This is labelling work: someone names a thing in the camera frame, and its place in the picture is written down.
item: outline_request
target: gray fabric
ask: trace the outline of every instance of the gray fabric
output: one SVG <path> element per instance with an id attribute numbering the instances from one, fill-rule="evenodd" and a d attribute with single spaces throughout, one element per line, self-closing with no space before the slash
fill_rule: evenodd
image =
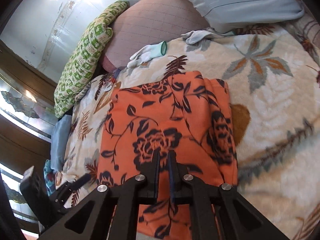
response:
<path id="1" fill-rule="evenodd" d="M 303 16 L 296 0 L 189 0 L 218 33 L 255 23 L 274 23 Z"/>
<path id="2" fill-rule="evenodd" d="M 72 116 L 65 114 L 61 120 L 59 120 L 51 135 L 51 169 L 54 171 L 62 171 L 64 154 L 69 139 L 69 133 L 71 129 Z"/>

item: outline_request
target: black device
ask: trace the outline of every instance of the black device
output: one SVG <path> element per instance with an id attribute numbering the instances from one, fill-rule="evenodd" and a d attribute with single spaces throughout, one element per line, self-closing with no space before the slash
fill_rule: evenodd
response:
<path id="1" fill-rule="evenodd" d="M 168 156 L 170 195 L 177 205 L 189 204 L 193 240 L 288 240 L 229 184 L 205 184 L 187 167 Z M 90 180 L 63 184 L 48 197 L 38 186 L 33 169 L 25 172 L 20 191 L 45 231 L 39 240 L 134 240 L 139 205 L 156 203 L 159 156 L 143 164 L 141 173 L 121 186 L 100 185 L 77 206 L 66 209 L 73 190 Z"/>

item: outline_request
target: teal patterned fabric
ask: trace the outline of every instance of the teal patterned fabric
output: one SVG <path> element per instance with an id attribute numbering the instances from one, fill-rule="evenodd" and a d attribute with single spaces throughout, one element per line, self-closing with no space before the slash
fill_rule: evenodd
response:
<path id="1" fill-rule="evenodd" d="M 116 1 L 95 18 L 84 31 L 54 91 L 56 117 L 61 118 L 75 104 L 75 96 L 90 81 L 102 50 L 113 34 L 108 26 L 127 9 L 128 5 L 126 1 Z"/>

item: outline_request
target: beige blanket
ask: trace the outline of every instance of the beige blanket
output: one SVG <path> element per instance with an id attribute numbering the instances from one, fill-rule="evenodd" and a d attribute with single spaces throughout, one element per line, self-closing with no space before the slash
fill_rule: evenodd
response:
<path id="1" fill-rule="evenodd" d="M 124 69 L 116 85 L 130 88 L 193 70 L 206 78 L 226 81 L 239 191 L 289 238 L 304 239 L 320 217 L 319 67 L 310 56 L 317 59 L 317 51 L 306 52 L 279 25 L 259 27 L 253 33 L 258 35 L 203 40 L 195 46 L 182 38 L 170 41 L 165 56 Z M 101 131 L 112 92 L 108 91 L 109 80 L 107 75 L 99 76 L 78 95 L 57 187 L 87 172 L 96 176 Z M 92 181 L 74 192 L 66 205 L 78 203 L 95 185 Z"/>

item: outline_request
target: white wall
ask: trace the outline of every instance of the white wall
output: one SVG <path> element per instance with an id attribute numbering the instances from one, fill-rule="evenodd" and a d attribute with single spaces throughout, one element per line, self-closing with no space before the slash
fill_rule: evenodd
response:
<path id="1" fill-rule="evenodd" d="M 58 82 L 87 25 L 116 0 L 23 0 L 0 39 Z"/>

